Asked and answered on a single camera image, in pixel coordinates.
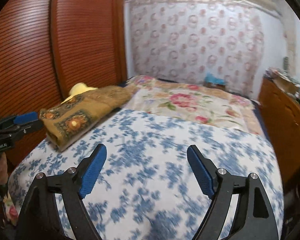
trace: screw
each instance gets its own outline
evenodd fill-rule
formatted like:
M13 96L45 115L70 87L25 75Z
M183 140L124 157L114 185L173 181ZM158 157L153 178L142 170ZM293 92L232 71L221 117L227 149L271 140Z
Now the screw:
M71 167L71 168L69 168L67 171L68 171L68 173L72 174L72 173L75 173L76 170L77 170L77 169L76 169L75 167Z
M257 179L257 178L258 178L258 175L255 174L255 173L251 173L250 176L251 176L251 178L253 178L253 179Z
M41 179L43 177L44 173L43 172L39 172L35 177L37 179Z
M225 175L225 174L227 173L226 169L224 169L224 168L218 169L218 172L219 172L221 175Z

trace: wooden cabinet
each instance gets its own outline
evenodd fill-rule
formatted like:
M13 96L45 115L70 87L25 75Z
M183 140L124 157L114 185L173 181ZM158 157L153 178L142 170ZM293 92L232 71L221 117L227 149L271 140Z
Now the wooden cabinet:
M259 101L285 184L300 168L300 105L266 78Z

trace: floral blanket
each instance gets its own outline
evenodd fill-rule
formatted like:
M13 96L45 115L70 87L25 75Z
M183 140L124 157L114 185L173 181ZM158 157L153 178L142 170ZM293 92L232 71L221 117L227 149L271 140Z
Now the floral blanket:
M256 172L265 187L279 236L282 182L275 154L260 136L123 109L60 153L44 140L14 170L9 191L18 211L38 172L61 174L103 143L107 160L83 203L103 239L192 239L211 201L202 194L186 158L195 144L217 167L234 175ZM56 195L67 236L74 238L61 195ZM237 197L220 238L227 236Z
M264 137L250 100L219 89L168 83L149 76L128 81L135 93L125 108L217 127L239 129Z

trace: brown pillow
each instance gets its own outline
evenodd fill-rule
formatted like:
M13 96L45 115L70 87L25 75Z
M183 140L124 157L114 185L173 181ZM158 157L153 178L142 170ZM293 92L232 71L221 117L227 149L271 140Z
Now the brown pillow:
M125 88L108 86L76 95L51 109L41 109L39 118L48 138L63 151L130 98Z

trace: blue gripper pad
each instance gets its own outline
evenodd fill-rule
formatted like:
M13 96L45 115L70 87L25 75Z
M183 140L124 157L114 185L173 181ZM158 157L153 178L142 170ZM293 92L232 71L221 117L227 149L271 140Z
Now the blue gripper pad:
M187 159L202 193L212 199L215 193L212 187L212 177L191 147L187 150Z
M104 145L102 145L97 155L91 161L86 173L82 176L82 185L79 191L79 196L82 199L92 192L92 189L98 179L101 169L106 162L106 158L107 149Z
M24 124L27 122L33 122L38 120L38 114L36 112L31 112L27 114L18 115L14 120L14 124Z

